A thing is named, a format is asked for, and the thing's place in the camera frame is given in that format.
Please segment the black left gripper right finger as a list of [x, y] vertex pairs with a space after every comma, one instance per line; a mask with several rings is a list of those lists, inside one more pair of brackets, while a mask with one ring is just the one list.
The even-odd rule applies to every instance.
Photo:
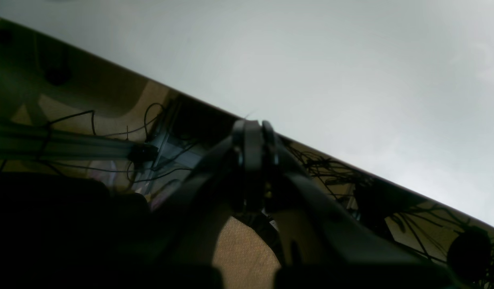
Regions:
[[385, 240], [325, 195], [267, 121], [255, 122], [285, 264], [275, 289], [458, 289], [447, 269]]

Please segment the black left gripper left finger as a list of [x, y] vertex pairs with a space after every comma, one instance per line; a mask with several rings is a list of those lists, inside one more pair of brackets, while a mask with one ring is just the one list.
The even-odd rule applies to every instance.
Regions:
[[255, 212], [255, 122], [238, 120], [182, 185], [135, 232], [119, 238], [113, 265], [133, 288], [222, 289], [212, 266], [220, 232], [232, 214]]

